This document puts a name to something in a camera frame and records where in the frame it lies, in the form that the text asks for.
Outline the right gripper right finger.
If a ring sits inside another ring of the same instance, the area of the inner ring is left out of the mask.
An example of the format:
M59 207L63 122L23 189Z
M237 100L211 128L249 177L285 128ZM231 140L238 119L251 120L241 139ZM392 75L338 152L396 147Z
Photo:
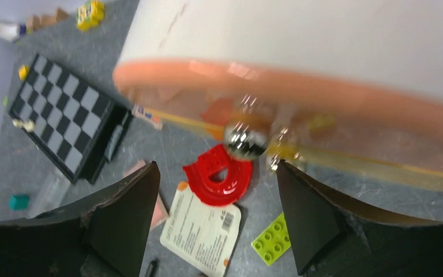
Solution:
M278 164L299 276L443 276L443 222L398 214Z

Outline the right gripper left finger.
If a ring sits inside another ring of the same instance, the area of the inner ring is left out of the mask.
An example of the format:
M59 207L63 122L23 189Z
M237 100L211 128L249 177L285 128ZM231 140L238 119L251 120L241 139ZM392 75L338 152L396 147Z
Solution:
M159 184L150 162L73 203L0 222L0 276L139 276Z

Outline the clear plastic bottle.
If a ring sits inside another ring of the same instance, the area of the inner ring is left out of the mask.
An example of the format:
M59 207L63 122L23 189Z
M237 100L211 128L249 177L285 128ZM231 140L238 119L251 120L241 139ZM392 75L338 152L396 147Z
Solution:
M28 218L58 208L71 186L71 182L58 169L50 173L35 197L29 211Z

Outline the round drawer organizer box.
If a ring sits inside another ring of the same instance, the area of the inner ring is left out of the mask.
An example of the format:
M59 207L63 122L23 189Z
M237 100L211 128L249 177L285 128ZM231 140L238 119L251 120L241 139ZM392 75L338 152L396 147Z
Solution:
M140 1L112 78L238 159L443 191L443 1Z

